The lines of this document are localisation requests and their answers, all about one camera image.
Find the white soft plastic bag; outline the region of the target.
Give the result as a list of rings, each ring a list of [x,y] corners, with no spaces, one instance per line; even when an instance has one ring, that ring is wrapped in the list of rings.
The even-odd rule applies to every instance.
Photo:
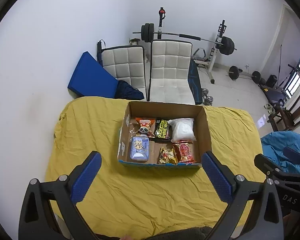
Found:
[[[196,141],[193,125],[194,118],[179,118],[168,120],[172,128],[172,142]]]

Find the white padded chair left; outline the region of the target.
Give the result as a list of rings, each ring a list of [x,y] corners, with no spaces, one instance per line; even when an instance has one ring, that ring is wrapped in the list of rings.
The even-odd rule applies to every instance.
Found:
[[[126,81],[133,88],[138,89],[143,93],[144,100],[148,100],[143,46],[103,48],[104,44],[104,40],[99,40],[97,43],[98,63],[115,79]]]

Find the blue foam mat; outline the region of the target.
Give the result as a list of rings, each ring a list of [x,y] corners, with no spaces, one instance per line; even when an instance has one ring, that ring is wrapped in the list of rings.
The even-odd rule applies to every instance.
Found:
[[[86,51],[82,54],[72,74],[68,89],[77,96],[100,96],[104,98],[115,97],[117,79],[110,75]]]

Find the dumbbell pair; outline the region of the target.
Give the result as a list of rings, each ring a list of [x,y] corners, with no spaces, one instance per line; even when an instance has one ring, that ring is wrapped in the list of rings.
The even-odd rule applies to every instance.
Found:
[[[202,88],[202,98],[203,98],[204,105],[212,106],[213,97],[209,95],[209,90],[207,88]]]

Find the yellow snack bag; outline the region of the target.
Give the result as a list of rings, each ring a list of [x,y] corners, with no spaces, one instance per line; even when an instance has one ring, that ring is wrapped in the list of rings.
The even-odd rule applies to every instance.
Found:
[[[158,164],[173,164],[173,165],[177,165],[178,163],[178,159],[176,156],[176,153],[174,151],[174,149],[166,149],[164,147],[160,148],[159,151],[159,157],[158,157]]]

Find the white padded chair right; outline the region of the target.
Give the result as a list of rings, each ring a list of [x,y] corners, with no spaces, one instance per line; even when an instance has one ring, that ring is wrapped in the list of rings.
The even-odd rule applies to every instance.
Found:
[[[194,105],[188,82],[192,43],[153,40],[148,97],[151,102]]]

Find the white barbell rack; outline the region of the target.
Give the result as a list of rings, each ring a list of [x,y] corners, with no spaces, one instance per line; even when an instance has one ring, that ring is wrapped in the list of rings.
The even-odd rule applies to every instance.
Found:
[[[225,20],[222,20],[221,24],[218,27],[218,31],[217,31],[217,35],[216,35],[216,39],[215,39],[216,42],[222,41],[222,37],[225,32],[225,29],[226,29]],[[213,65],[214,65],[216,57],[217,57],[217,53],[219,52],[218,48],[220,46],[221,45],[214,44],[209,52],[209,55],[204,56],[203,58],[196,57],[196,54],[198,53],[200,48],[198,48],[192,55],[192,59],[195,61],[195,63],[198,65],[198,67],[205,69],[211,84],[215,83],[215,79],[212,75],[212,69],[213,69]]]

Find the red patterned snack bag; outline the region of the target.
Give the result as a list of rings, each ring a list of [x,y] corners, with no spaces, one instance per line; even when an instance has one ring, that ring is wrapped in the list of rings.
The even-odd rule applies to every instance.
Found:
[[[191,141],[179,141],[172,143],[175,155],[178,159],[178,163],[184,164],[193,164],[195,159],[192,155],[192,146]]]

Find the teal blue fabric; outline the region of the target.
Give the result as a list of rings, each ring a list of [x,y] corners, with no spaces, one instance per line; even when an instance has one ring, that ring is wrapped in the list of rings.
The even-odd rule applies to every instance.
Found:
[[[300,134],[292,131],[271,132],[261,138],[263,155],[287,173],[300,174],[300,165],[285,157],[283,149],[289,147],[300,153]]]

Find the white padded chair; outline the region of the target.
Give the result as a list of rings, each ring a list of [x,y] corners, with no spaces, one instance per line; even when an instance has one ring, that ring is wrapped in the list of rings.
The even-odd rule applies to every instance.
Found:
[[[153,40],[148,97],[151,102],[194,105],[188,82],[192,43]]]
[[[103,48],[104,44],[104,40],[99,40],[97,43],[98,63],[115,79],[126,81],[133,88],[138,89],[143,93],[144,100],[148,100],[143,46]]]

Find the orange panda snack bag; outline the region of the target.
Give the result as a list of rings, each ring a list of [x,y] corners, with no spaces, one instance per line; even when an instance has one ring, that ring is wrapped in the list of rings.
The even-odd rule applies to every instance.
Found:
[[[155,119],[136,118],[135,120],[140,126],[137,131],[137,135],[144,135],[149,138],[155,137],[153,131],[151,130],[151,127],[154,125]]]

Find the black shoe shine wipes pack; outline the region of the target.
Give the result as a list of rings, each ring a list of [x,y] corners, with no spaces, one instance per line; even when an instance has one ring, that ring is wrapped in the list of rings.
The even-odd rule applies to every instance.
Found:
[[[155,138],[159,140],[171,139],[170,124],[168,123],[168,120],[162,118],[156,119],[154,135]]]

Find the brown wooden chair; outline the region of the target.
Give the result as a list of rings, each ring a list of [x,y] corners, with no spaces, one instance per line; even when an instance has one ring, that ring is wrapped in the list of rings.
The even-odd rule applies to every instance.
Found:
[[[274,132],[292,131],[300,126],[300,95],[290,108],[275,105],[268,118]]]

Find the cardboard milk box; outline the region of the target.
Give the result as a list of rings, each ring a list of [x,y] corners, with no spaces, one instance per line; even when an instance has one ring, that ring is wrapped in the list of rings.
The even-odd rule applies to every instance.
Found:
[[[117,160],[136,166],[197,167],[212,149],[205,108],[131,101],[120,128]]]

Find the yellow table cloth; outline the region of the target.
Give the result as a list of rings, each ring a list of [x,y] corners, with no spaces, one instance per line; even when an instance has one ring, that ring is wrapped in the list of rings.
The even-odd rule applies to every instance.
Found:
[[[159,233],[214,226],[226,208],[204,170],[120,162],[128,144],[123,129],[136,117],[194,118],[194,157],[212,151],[235,174],[262,182],[254,166],[262,152],[251,115],[242,109],[82,97],[68,103],[54,130],[45,179],[52,181],[83,163],[92,151],[102,166],[77,204],[94,233],[142,239]]]

